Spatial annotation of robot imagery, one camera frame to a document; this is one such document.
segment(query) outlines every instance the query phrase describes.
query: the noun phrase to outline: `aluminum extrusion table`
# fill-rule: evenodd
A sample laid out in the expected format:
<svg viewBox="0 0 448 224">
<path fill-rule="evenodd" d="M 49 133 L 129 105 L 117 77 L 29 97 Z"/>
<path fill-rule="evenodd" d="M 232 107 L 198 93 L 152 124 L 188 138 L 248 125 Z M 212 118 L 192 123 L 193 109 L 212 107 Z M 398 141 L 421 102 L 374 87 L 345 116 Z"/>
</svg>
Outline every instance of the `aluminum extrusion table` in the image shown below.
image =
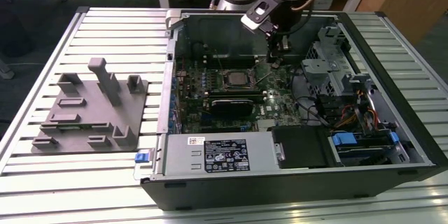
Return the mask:
<svg viewBox="0 0 448 224">
<path fill-rule="evenodd" d="M 105 58 L 106 70 L 116 73 L 117 79 L 140 74 L 149 81 L 138 148 L 154 146 L 168 41 L 165 12 L 89 8 L 76 13 L 0 142 L 2 223 L 377 223 L 385 219 L 446 223 L 448 172 L 372 198 L 164 212 L 133 179 L 134 153 L 32 154 L 32 138 L 60 91 L 54 85 L 58 75 L 76 72 L 81 79 L 92 80 L 86 64 L 97 56 Z M 448 154 L 448 86 L 386 18 L 373 13 L 353 13 L 350 18 Z M 365 70 L 356 56 L 354 60 Z"/>
</svg>

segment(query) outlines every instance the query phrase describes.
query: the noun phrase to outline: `warning symbol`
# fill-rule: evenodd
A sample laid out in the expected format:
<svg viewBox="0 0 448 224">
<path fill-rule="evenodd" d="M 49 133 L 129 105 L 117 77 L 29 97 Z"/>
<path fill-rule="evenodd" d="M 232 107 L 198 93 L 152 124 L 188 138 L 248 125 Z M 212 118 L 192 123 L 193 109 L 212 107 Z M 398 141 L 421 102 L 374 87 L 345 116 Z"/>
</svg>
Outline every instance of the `warning symbol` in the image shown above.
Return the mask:
<svg viewBox="0 0 448 224">
<path fill-rule="evenodd" d="M 205 157 L 205 160 L 206 160 L 208 162 L 214 161 L 214 155 L 213 155 L 213 154 L 208 154 L 206 157 Z"/>
</svg>

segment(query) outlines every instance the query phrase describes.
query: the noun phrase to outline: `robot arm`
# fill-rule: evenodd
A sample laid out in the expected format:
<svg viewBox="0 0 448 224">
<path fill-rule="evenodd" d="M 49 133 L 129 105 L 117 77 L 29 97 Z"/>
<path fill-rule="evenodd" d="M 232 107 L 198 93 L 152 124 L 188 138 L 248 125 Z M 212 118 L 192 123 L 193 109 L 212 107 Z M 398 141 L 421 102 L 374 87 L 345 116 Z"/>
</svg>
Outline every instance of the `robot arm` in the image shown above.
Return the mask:
<svg viewBox="0 0 448 224">
<path fill-rule="evenodd" d="M 302 10 L 312 10 L 314 0 L 257 0 L 241 18 L 244 26 L 256 31 L 260 29 L 268 41 L 266 61 L 274 59 L 289 49 L 288 36 L 306 23 L 300 22 Z"/>
</svg>

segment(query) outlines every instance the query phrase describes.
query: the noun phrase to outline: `floor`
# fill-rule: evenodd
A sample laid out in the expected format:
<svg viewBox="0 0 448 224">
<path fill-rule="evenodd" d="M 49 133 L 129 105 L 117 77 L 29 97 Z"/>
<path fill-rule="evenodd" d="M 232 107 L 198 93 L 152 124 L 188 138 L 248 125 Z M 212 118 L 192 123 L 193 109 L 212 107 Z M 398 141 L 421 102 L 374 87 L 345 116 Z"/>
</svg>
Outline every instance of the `floor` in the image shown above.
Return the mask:
<svg viewBox="0 0 448 224">
<path fill-rule="evenodd" d="M 174 8 L 206 8 L 210 0 L 170 0 Z M 0 9 L 12 11 L 20 18 L 32 38 L 34 50 L 20 58 L 5 58 L 16 76 L 0 80 L 0 138 L 14 118 L 20 105 L 40 74 L 44 64 L 64 33 L 78 6 L 158 7 L 158 0 L 0 0 Z M 448 82 L 448 16 L 440 19 L 417 50 Z"/>
</svg>

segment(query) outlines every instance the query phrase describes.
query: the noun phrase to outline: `motherboard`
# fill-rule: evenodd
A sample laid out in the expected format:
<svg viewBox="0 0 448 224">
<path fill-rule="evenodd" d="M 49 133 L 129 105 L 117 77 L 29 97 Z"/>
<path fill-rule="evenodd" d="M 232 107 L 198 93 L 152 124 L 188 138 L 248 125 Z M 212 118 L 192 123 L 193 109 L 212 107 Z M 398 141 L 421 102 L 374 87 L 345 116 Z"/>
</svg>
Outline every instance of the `motherboard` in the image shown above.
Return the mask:
<svg viewBox="0 0 448 224">
<path fill-rule="evenodd" d="M 300 124 L 290 65 L 257 56 L 234 64 L 218 56 L 177 62 L 181 133 L 256 132 Z"/>
</svg>

